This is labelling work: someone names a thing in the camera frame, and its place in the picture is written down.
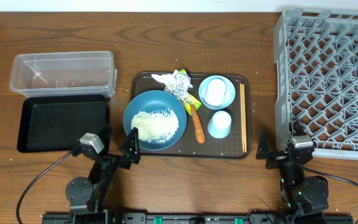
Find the wooden chopsticks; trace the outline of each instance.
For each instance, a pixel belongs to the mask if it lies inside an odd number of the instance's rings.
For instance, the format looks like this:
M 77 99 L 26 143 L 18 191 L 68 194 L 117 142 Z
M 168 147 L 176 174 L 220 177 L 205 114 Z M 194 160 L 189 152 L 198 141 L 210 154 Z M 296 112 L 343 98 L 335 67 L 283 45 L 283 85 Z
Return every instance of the wooden chopsticks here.
M 240 83 L 240 100 L 241 100 L 241 136 L 242 151 L 247 153 L 247 123 L 246 123 L 246 91 L 244 84 Z

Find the clear plastic container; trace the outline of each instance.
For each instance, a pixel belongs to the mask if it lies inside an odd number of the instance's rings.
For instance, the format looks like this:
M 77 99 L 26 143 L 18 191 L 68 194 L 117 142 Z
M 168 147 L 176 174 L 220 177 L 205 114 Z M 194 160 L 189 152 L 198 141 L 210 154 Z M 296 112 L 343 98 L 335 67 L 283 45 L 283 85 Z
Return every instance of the clear plastic container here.
M 13 61 L 11 91 L 33 96 L 116 94 L 111 52 L 22 54 Z

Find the orange carrot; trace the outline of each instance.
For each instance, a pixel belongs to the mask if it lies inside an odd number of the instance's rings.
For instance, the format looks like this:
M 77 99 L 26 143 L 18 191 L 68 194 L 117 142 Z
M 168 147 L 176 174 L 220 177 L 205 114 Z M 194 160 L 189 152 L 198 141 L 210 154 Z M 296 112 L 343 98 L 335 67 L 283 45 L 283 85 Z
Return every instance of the orange carrot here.
M 197 109 L 194 105 L 191 106 L 191 117 L 193 118 L 194 132 L 196 133 L 196 139 L 198 143 L 205 142 L 205 134 L 203 125 L 201 124 L 200 117 L 198 116 Z

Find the white cup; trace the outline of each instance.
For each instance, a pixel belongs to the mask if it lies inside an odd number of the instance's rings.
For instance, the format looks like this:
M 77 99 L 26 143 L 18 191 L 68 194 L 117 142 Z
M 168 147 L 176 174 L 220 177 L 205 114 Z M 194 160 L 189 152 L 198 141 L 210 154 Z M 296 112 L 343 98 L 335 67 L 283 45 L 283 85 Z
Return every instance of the white cup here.
M 208 123 L 208 132 L 214 138 L 224 138 L 230 133 L 231 116 L 226 111 L 216 112 Z
M 204 100 L 210 106 L 218 107 L 223 105 L 225 95 L 225 82 L 219 78 L 216 78 L 208 83 L 204 94 Z

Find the wood grain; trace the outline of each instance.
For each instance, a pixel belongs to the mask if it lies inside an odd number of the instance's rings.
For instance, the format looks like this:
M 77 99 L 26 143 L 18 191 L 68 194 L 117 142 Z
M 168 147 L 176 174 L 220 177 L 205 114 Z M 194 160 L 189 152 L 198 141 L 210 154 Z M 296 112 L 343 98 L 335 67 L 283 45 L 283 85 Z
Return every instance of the wood grain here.
M 106 201 L 119 209 L 169 213 L 247 213 L 277 210 L 280 177 L 255 152 L 258 131 L 274 145 L 277 75 L 273 63 L 276 13 L 24 13 L 0 12 L 0 223 L 15 223 L 16 203 L 29 182 L 64 152 L 20 154 L 17 133 L 25 98 L 9 90 L 17 54 L 109 50 L 118 69 L 117 95 L 109 101 L 114 137 L 122 141 L 122 116 L 131 80 L 143 71 L 185 68 L 190 73 L 246 77 L 252 102 L 252 154 L 244 160 L 143 157 L 119 170 Z M 66 184 L 88 176 L 93 161 L 69 157 L 30 190 L 22 204 L 24 223 L 45 212 L 67 212 Z M 358 182 L 358 161 L 315 158 L 308 167 Z M 329 213 L 358 218 L 358 188 L 329 180 Z

